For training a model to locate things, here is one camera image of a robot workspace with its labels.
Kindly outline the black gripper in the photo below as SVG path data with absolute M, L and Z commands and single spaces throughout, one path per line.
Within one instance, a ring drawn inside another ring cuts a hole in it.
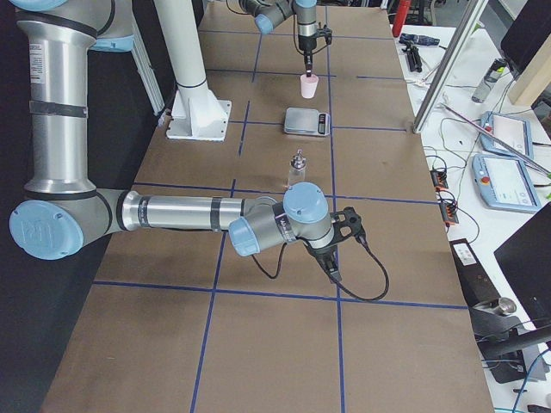
M 331 283 L 338 284 L 342 280 L 337 264 L 337 243 L 330 242 L 325 246 L 315 248 L 313 243 L 307 243 L 307 252 L 315 258 L 318 265 L 325 269 Z
M 300 36 L 299 37 L 299 50 L 304 54 L 305 74 L 306 77 L 311 77 L 313 74 L 313 56 L 314 51 L 314 37 L 313 36 Z

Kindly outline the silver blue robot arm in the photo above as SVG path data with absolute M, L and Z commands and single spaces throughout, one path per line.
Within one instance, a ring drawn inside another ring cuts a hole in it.
M 319 187 L 292 185 L 283 202 L 267 198 L 149 196 L 96 188 L 87 169 L 87 58 L 96 50 L 128 51 L 133 46 L 132 1 L 10 1 L 16 24 L 27 35 L 34 145 L 34 176 L 28 200 L 11 213 L 15 243 L 31 256 L 57 260 L 118 231 L 161 228 L 229 231 L 236 252 L 253 256 L 278 244 L 302 241 L 331 281 L 341 280 L 336 263 L 342 242 Z M 296 18 L 306 79 L 313 50 L 331 30 L 316 18 L 316 1 L 239 1 L 268 34 Z M 182 104 L 182 139 L 224 139 L 231 102 L 218 100 L 207 85 L 191 1 L 155 1 Z
M 316 1 L 267 1 L 240 0 L 239 7 L 252 15 L 258 30 L 270 34 L 289 17 L 295 17 L 298 30 L 298 49 L 304 58 L 306 76 L 313 75 L 313 51 L 317 46 L 318 26 Z

